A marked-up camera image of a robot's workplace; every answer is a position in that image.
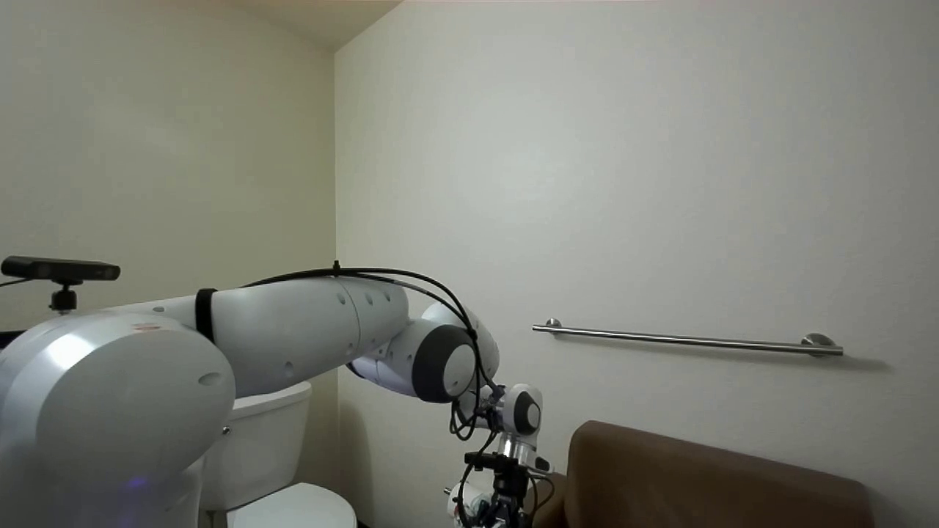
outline white robotic arm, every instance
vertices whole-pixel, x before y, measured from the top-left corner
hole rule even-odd
[[[498,349],[479,321],[443,305],[407,321],[403,284],[330,271],[25,331],[0,356],[0,516],[14,528],[189,528],[195,464],[233,398],[343,363],[396,393],[456,401],[465,425],[503,434],[498,459],[535,466],[541,393],[490,382]],[[490,520],[465,523],[516,516],[516,488],[497,489]]]

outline brown chair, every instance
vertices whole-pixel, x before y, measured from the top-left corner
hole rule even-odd
[[[608,422],[576,431],[567,473],[535,528],[875,528],[858,482]]]

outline toilet seat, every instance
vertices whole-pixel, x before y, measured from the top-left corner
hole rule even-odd
[[[303,482],[230,510],[226,520],[230,528],[356,528],[346,500]]]

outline ceiling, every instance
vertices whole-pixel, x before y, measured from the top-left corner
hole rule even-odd
[[[403,0],[233,0],[272,24],[339,49]]]

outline white wall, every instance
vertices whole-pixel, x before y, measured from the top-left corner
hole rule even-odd
[[[0,256],[117,261],[86,307],[330,265],[333,195],[333,54],[223,0],[0,0]],[[48,293],[4,291],[0,329]]]
[[[859,478],[939,526],[939,5],[432,5],[339,54],[339,256],[434,272],[503,378],[581,420]],[[563,344],[581,327],[798,340],[849,362]],[[340,376],[346,489],[443,526],[446,410]]]

